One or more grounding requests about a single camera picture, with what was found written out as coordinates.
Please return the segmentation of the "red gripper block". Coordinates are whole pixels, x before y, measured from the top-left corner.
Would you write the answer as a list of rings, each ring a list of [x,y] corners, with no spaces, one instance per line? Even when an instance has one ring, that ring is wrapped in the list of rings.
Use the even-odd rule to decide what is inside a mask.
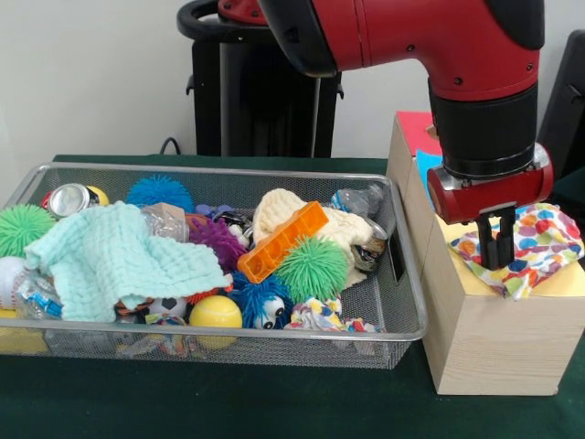
[[[554,169],[547,150],[536,145],[530,166],[519,173],[491,180],[464,180],[443,166],[427,172],[428,190],[436,214],[447,224],[477,220],[481,265],[488,270],[514,261],[516,208],[546,199],[553,188]],[[501,210],[496,240],[489,222]]]

